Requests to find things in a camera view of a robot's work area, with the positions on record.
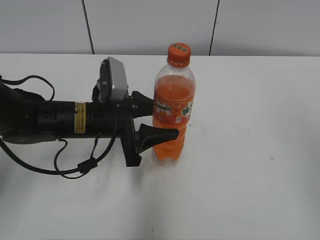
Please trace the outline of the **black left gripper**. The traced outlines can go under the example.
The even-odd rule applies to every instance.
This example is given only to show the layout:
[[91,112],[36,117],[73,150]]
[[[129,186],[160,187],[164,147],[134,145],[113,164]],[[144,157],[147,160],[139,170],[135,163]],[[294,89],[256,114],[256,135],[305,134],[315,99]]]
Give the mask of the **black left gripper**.
[[87,103],[87,135],[89,138],[119,138],[127,167],[138,167],[140,153],[179,136],[175,128],[158,128],[141,124],[135,130],[134,119],[153,114],[153,99],[138,91],[122,101]]

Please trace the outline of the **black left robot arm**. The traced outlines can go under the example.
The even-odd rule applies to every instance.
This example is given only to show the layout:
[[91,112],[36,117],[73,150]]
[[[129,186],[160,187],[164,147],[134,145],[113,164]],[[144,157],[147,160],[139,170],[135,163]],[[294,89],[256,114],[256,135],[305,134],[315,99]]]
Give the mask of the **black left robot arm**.
[[53,101],[18,88],[0,85],[0,135],[11,144],[37,144],[57,139],[119,138],[127,167],[138,167],[140,154],[176,140],[179,131],[141,124],[134,119],[153,113],[152,99],[138,91],[122,100]]

